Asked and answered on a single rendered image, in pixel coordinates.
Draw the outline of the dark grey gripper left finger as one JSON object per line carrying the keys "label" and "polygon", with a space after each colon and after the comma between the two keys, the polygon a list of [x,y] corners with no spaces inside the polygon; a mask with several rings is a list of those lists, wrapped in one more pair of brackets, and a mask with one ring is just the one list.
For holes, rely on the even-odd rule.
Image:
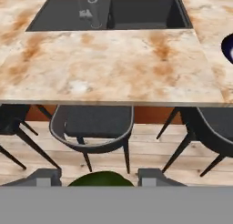
{"label": "dark grey gripper left finger", "polygon": [[61,177],[61,169],[40,168],[26,178],[4,184],[4,187],[61,187]]}

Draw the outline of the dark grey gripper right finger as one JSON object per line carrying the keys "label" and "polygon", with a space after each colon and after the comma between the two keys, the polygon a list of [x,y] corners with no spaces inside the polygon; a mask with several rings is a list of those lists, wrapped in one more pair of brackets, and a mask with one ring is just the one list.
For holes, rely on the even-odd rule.
{"label": "dark grey gripper right finger", "polygon": [[182,184],[174,179],[167,178],[159,168],[140,168],[137,171],[139,187],[165,187],[165,186],[181,186]]}

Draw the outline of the dark blue plate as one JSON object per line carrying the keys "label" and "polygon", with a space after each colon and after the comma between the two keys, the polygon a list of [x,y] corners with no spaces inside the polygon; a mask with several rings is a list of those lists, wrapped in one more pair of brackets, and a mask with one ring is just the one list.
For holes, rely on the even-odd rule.
{"label": "dark blue plate", "polygon": [[226,36],[221,43],[221,51],[225,58],[233,64],[233,34]]}

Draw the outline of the green round plant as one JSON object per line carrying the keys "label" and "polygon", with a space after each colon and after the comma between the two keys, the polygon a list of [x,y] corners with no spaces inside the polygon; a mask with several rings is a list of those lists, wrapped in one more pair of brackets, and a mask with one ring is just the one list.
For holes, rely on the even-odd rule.
{"label": "green round plant", "polygon": [[133,183],[114,171],[98,171],[75,179],[69,187],[133,187]]}

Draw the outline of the dark grey chair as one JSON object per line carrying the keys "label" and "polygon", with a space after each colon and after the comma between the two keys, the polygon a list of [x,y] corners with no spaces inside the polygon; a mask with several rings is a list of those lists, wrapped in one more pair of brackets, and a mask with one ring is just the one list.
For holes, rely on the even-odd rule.
{"label": "dark grey chair", "polygon": [[23,124],[37,136],[37,133],[25,122],[29,109],[29,105],[0,104],[0,136],[17,135],[54,167],[59,168],[55,161],[20,128]]}
{"label": "dark grey chair", "polygon": [[201,142],[218,154],[200,174],[204,177],[224,158],[233,158],[233,107],[174,107],[157,138],[163,134],[177,113],[180,113],[187,134],[163,167],[165,172],[192,141]]}
{"label": "dark grey chair", "polygon": [[49,130],[59,142],[83,154],[89,171],[92,171],[89,154],[123,148],[127,173],[130,173],[128,145],[133,126],[133,107],[59,105]]}

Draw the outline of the dark grey sink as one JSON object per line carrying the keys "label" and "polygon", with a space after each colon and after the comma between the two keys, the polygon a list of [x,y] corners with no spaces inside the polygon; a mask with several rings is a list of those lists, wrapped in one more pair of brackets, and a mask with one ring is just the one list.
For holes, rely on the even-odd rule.
{"label": "dark grey sink", "polygon": [[[90,31],[88,0],[46,0],[28,32]],[[189,29],[192,27],[182,0],[97,0],[103,30]]]}

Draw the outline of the grey metal tap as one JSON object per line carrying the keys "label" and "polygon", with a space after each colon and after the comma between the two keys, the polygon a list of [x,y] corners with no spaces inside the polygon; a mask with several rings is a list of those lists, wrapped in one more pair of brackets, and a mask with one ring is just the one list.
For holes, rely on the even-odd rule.
{"label": "grey metal tap", "polygon": [[87,2],[89,3],[89,8],[81,9],[79,11],[79,18],[90,19],[91,27],[94,29],[98,29],[102,26],[98,17],[98,9],[97,9],[98,0],[87,0]]}

